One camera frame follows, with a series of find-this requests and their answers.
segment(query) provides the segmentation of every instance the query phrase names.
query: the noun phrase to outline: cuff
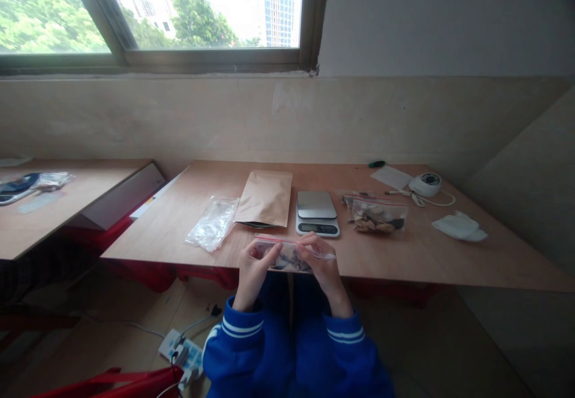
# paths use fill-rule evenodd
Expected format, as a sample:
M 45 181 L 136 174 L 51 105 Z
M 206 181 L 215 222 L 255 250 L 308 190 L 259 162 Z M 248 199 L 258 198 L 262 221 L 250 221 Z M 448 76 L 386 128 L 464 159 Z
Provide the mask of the cuff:
M 355 310 L 353 316 L 347 319 L 333 318 L 324 314 L 323 321 L 328 330 L 328 336 L 337 343 L 356 344 L 365 339 L 364 328 Z
M 257 300 L 254 311 L 244 313 L 232 308 L 235 296 L 226 302 L 222 320 L 222 338 L 234 349 L 242 350 L 253 347 L 264 336 L 264 313 L 262 303 Z

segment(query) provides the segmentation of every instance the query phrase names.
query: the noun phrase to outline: wooden table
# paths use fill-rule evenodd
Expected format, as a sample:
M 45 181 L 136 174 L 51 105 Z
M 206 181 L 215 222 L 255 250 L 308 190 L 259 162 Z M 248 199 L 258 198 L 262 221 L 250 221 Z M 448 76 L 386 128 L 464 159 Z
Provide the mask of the wooden table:
M 429 171 L 424 165 L 394 167 L 412 176 Z M 196 161 L 103 257 L 238 267 L 238 252 L 258 231 L 237 224 L 222 247 L 213 253 L 185 244 L 184 238 L 198 222 L 210 197 L 240 197 L 252 170 L 293 172 L 288 226 L 266 231 L 287 239 L 299 237 L 295 231 L 298 191 L 371 189 L 383 195 L 390 189 L 371 178 L 374 170 L 367 166 Z M 341 236 L 329 242 L 337 250 L 340 273 L 401 281 L 575 292 L 574 278 L 445 180 L 444 190 L 457 197 L 453 206 L 420 208 L 408 197 L 394 197 L 410 207 L 403 239 L 356 232 L 346 223 L 345 205 L 332 194 Z M 478 221 L 489 237 L 479 243 L 462 242 L 431 226 L 432 221 L 455 210 Z
M 0 178 L 67 171 L 75 179 L 61 189 L 62 197 L 33 212 L 21 213 L 19 206 L 32 201 L 34 194 L 11 205 L 0 206 L 0 259 L 18 258 L 150 162 L 149 159 L 33 160 L 16 167 L 1 167 Z

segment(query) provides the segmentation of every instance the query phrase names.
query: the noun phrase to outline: sleeve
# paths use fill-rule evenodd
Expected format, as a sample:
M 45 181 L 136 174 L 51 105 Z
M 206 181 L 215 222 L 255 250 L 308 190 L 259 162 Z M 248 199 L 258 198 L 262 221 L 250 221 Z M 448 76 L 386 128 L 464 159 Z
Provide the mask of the sleeve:
M 343 371 L 338 396 L 394 397 L 389 374 L 377 354 L 375 343 L 365 335 L 358 313 L 348 319 L 323 316 L 335 362 Z
M 223 321 L 211 330 L 204 345 L 204 372 L 211 380 L 211 397 L 253 395 L 253 373 L 264 355 L 264 315 L 257 301 L 254 311 L 232 308 L 226 302 Z

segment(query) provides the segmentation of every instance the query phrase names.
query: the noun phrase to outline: power strip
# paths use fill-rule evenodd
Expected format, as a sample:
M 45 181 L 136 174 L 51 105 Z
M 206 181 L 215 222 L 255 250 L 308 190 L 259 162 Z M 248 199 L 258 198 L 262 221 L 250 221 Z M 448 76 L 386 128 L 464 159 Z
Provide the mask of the power strip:
M 184 372 L 178 385 L 178 389 L 183 391 L 192 380 L 202 375 L 204 366 L 202 349 L 192 340 L 180 337 L 180 332 L 172 329 L 160 344 L 158 352 Z

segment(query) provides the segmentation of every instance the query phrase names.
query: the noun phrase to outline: window frame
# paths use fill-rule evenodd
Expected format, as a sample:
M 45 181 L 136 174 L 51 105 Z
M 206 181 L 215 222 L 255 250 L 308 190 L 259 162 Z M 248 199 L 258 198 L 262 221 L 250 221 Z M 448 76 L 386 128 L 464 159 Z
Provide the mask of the window frame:
M 299 48 L 133 50 L 116 0 L 81 0 L 110 53 L 0 55 L 0 76 L 21 74 L 206 74 L 314 71 L 326 0 L 302 0 Z

